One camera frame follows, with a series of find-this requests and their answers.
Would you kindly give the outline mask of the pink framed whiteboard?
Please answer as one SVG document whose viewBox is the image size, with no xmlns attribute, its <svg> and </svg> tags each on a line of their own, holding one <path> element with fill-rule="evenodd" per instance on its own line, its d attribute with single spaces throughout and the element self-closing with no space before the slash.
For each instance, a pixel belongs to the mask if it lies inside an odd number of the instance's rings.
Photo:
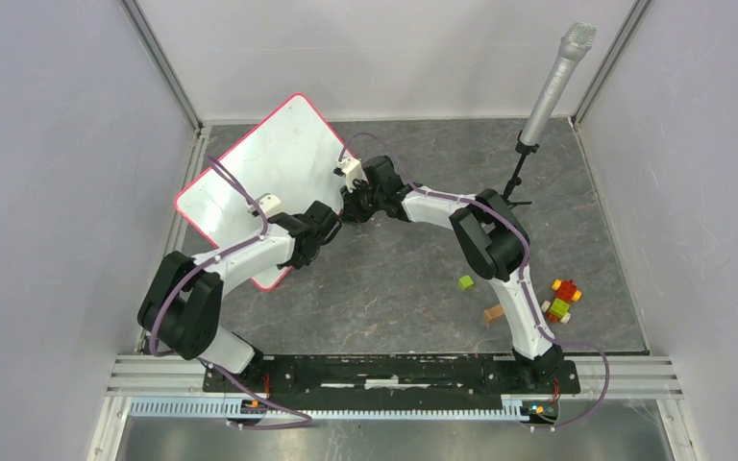
<svg viewBox="0 0 738 461">
<path fill-rule="evenodd" d="M 320 201 L 339 215 L 345 182 L 333 169 L 342 148 L 341 138 L 308 98 L 292 95 L 219 159 L 243 194 L 208 168 L 177 195 L 177 211 L 215 246 L 197 255 L 264 234 L 268 219 L 252 216 L 249 206 L 266 193 L 278 196 L 288 214 L 304 213 Z M 248 280 L 268 291 L 290 269 L 268 269 Z"/>
</svg>

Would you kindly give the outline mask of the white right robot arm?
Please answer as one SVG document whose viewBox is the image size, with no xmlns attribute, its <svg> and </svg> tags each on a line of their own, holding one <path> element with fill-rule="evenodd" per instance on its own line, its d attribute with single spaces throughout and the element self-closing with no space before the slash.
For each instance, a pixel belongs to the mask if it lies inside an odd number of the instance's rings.
<svg viewBox="0 0 738 461">
<path fill-rule="evenodd" d="M 453 231 L 468 265 L 490 283 L 504 310 L 519 384 L 540 392 L 554 381 L 563 351 L 538 309 L 527 235 L 497 191 L 456 195 L 406 183 L 388 156 L 365 162 L 343 156 L 334 172 L 345 181 L 341 196 L 347 221 L 365 223 L 383 211 L 393 219 Z"/>
</svg>

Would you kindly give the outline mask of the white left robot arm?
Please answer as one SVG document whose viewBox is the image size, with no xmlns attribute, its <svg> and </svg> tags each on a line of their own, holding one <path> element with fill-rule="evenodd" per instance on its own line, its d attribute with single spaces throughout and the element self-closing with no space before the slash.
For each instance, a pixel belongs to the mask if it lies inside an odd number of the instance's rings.
<svg viewBox="0 0 738 461">
<path fill-rule="evenodd" d="M 223 298 L 268 269 L 309 265 L 341 226 L 332 208 L 315 201 L 304 213 L 270 217 L 264 234 L 227 249 L 166 255 L 137 313 L 138 324 L 150 333 L 151 353 L 163 343 L 185 360 L 203 359 L 227 370 L 240 391 L 256 389 L 263 379 L 260 352 L 220 326 Z"/>
</svg>

